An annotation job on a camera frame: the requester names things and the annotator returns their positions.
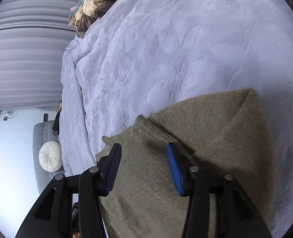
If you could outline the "dark item on bed corner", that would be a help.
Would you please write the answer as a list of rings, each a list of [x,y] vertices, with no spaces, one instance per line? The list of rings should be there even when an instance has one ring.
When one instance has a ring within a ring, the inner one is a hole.
[[[60,119],[60,113],[62,111],[62,101],[59,101],[58,103],[58,110],[57,110],[57,114],[53,123],[53,134],[54,135],[58,135],[59,134],[59,119]]]

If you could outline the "lavender plush bed blanket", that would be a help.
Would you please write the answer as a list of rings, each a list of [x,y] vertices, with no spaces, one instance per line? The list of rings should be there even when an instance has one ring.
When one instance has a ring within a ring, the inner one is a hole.
[[[66,175],[95,165],[103,136],[193,96],[254,88],[273,135],[270,229],[293,222],[293,11],[285,0],[118,0],[63,56]]]

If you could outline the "olive brown knit sweater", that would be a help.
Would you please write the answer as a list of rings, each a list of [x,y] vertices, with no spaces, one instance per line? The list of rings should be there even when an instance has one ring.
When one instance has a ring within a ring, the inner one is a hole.
[[[100,206],[109,237],[180,237],[187,198],[175,191],[166,160],[174,142],[211,174],[232,174],[267,224],[275,192],[275,155],[253,89],[210,93],[170,105],[115,136],[122,158],[113,190]]]

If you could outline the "grey quilted headboard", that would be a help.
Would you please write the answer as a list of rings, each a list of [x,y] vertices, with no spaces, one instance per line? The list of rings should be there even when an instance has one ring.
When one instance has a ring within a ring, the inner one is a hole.
[[[58,134],[53,130],[54,120],[34,126],[32,155],[39,194],[56,174],[64,174]]]

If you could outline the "grey pleated curtain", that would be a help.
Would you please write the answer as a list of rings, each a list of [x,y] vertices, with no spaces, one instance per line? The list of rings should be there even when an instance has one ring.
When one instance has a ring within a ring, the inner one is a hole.
[[[0,110],[49,107],[62,97],[62,57],[75,37],[76,0],[0,3]]]

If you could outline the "round white cushion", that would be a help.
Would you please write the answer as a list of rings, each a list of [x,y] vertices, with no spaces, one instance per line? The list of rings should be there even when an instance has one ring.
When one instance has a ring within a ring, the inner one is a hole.
[[[38,159],[45,171],[58,171],[63,166],[60,144],[57,141],[46,142],[39,150]]]

